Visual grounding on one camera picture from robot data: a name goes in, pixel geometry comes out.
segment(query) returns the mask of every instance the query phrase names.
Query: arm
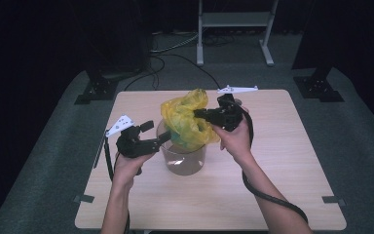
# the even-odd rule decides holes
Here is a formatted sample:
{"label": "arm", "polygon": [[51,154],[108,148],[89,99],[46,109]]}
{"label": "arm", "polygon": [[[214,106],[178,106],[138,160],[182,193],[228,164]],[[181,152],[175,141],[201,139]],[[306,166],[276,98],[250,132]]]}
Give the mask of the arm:
{"label": "arm", "polygon": [[[220,149],[227,149],[241,166],[254,188],[286,201],[251,154],[248,125],[245,118],[232,132],[227,132],[218,126],[213,126],[213,129],[221,138]],[[312,233],[306,221],[295,211],[258,197],[256,197],[256,201],[271,233]]]}
{"label": "arm", "polygon": [[101,233],[124,233],[129,214],[129,195],[133,179],[138,169],[153,155],[144,155],[134,159],[123,156],[117,158]]}

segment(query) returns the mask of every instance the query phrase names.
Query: yellow plastic bag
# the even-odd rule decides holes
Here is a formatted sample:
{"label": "yellow plastic bag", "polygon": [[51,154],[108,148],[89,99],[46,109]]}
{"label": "yellow plastic bag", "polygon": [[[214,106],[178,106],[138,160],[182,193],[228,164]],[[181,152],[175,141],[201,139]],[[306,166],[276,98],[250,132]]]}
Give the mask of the yellow plastic bag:
{"label": "yellow plastic bag", "polygon": [[168,100],[161,105],[161,114],[171,131],[171,141],[187,150],[196,150],[203,144],[220,140],[211,124],[194,117],[195,109],[206,108],[208,97],[205,90],[196,89],[185,97]]}

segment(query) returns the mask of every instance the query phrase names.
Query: gray carpet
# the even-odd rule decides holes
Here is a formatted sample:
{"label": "gray carpet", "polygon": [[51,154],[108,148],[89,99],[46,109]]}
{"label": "gray carpet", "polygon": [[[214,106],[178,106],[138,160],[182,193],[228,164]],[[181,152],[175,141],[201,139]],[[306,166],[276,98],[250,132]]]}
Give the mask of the gray carpet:
{"label": "gray carpet", "polygon": [[[261,36],[225,37],[232,42],[205,46],[202,69],[222,87],[257,85],[259,89],[289,91],[334,194],[347,204],[341,209],[348,227],[337,233],[374,233],[374,116],[351,81],[336,69],[330,72],[328,81],[345,102],[303,99],[293,77],[310,75],[313,70],[291,70],[301,35],[272,35],[269,48],[274,67],[264,62],[257,42]],[[155,37],[155,49],[185,39],[159,35]],[[196,48],[191,44],[167,54],[195,61]],[[157,77],[148,76],[131,84],[128,90],[217,88],[207,74],[184,58],[160,58],[165,67],[158,74],[159,83]],[[151,62],[156,70],[162,65],[156,58],[151,58]],[[133,79],[121,81],[117,92]],[[88,82],[86,72],[81,72],[59,100],[0,210],[0,233],[98,233],[75,227],[79,204],[73,200],[85,190],[113,101],[74,105]]]}

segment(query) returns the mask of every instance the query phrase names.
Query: white mount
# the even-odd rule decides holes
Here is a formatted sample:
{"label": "white mount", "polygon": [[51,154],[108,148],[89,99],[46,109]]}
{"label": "white mount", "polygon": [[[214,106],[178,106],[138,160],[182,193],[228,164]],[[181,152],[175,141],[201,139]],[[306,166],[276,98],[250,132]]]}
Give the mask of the white mount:
{"label": "white mount", "polygon": [[227,85],[226,88],[224,89],[218,89],[217,93],[218,94],[237,94],[237,93],[244,93],[244,92],[253,92],[253,91],[258,91],[259,89],[257,86],[254,86],[254,88],[245,88],[245,87],[230,87]]}
{"label": "white mount", "polygon": [[118,132],[125,130],[134,125],[134,121],[127,115],[122,115],[120,119],[105,133],[106,137],[111,137]]}

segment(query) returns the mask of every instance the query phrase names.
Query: table top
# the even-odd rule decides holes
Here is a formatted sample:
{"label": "table top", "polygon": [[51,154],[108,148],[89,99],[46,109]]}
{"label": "table top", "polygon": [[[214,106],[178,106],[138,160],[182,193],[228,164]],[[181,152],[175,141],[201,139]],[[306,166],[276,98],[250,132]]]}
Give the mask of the table top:
{"label": "table top", "polygon": [[[216,91],[206,91],[207,108],[216,108]],[[117,95],[106,129],[122,114],[136,125],[162,120],[160,105],[183,97],[188,91],[121,92]],[[287,91],[259,90],[234,94],[249,109],[253,120],[252,153],[273,184],[307,215],[313,230],[343,230],[346,221],[337,203],[324,203],[334,196],[297,110]],[[142,133],[155,138],[156,127]],[[111,155],[119,134],[109,139]],[[207,146],[206,162],[193,175],[175,175],[165,164],[162,152],[147,161],[135,178],[130,193],[131,229],[144,230],[267,230],[266,222],[242,181],[241,168],[219,144]],[[102,225],[111,181],[103,150],[93,168],[75,219],[78,228]]]}

